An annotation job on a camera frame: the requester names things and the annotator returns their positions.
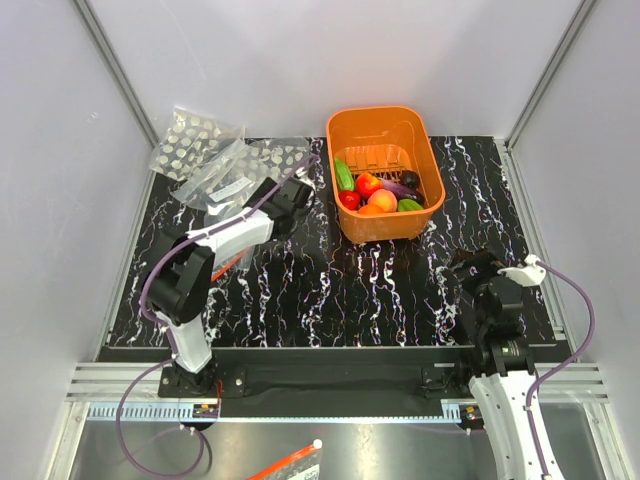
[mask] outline cucumber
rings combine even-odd
[[[416,210],[422,210],[422,205],[409,198],[404,198],[398,201],[398,212],[414,212]]]
[[[341,192],[353,192],[356,184],[353,180],[353,176],[351,175],[351,170],[349,170],[347,164],[336,157],[333,160],[333,166],[336,171],[336,183],[338,184],[338,190],[340,190]]]

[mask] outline orange basket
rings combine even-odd
[[[415,238],[444,202],[440,170],[433,156],[427,130],[417,112],[406,107],[370,107],[342,110],[327,122],[327,144],[333,193],[340,228],[353,243]],[[397,181],[402,170],[420,177],[424,210],[380,215],[359,215],[345,208],[338,194],[334,158],[345,162],[351,174],[369,172]]]

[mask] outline white label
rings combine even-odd
[[[300,472],[293,477],[289,477],[289,480],[316,480],[320,478],[320,465],[314,465],[311,468],[306,469],[304,472]]]
[[[209,198],[214,202],[219,202],[220,200],[224,200],[225,198],[233,195],[234,193],[238,193],[240,190],[245,188],[248,185],[251,185],[253,182],[249,180],[247,177],[242,177],[240,180],[236,180],[230,185],[221,188],[213,192],[209,195]]]

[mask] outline white wall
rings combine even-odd
[[[551,264],[595,301],[590,357],[640,473],[640,3],[600,2],[516,145]],[[580,338],[586,311],[563,291]]]
[[[432,135],[506,136],[579,0],[91,0],[157,129],[174,104],[255,136],[407,104]]]
[[[0,3],[0,477],[42,478],[149,149],[70,1]]]

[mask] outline black marble table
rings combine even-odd
[[[255,249],[248,270],[230,270],[209,292],[206,336],[215,347],[422,346],[466,343],[470,298],[446,268],[456,248],[490,247],[515,265],[527,245],[490,137],[434,137],[447,191],[443,207],[414,240],[354,245],[340,232],[324,138],[310,172],[317,201],[293,236]],[[178,187],[157,175],[107,346],[161,347],[141,319],[141,272],[161,228],[201,227],[203,212],[179,204]],[[521,322],[531,344],[555,343],[538,288],[526,289]]]

